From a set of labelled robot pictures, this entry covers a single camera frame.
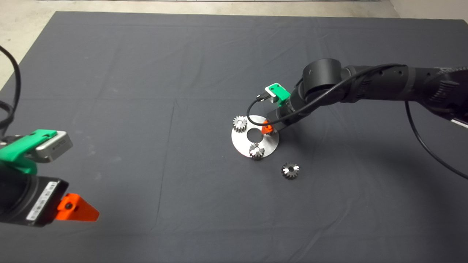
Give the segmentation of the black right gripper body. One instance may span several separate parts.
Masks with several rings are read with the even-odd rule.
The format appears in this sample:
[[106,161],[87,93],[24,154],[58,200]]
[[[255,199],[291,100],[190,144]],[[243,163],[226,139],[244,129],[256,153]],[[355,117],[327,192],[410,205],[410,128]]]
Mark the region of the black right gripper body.
[[[290,115],[291,113],[299,110],[302,108],[302,100],[301,99],[288,99],[282,107],[278,107],[273,111],[270,111],[267,114],[267,121],[274,122],[277,121],[279,118],[285,117],[286,115]],[[294,123],[297,123],[301,120],[301,115],[295,115],[287,120],[278,122],[276,124],[271,125],[274,133],[278,133],[279,131],[291,126]]]

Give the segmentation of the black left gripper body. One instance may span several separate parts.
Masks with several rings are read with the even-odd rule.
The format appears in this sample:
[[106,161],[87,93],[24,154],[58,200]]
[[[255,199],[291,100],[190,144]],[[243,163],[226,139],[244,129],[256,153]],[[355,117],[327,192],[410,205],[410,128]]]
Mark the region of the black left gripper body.
[[57,216],[69,183],[35,175],[1,175],[1,222],[42,228]]

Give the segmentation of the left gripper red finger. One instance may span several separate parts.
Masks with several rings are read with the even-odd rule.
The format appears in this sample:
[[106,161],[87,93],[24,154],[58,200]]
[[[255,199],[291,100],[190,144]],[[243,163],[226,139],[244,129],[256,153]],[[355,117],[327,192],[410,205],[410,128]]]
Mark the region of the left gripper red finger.
[[56,220],[96,222],[99,211],[80,195],[67,193],[57,206]]

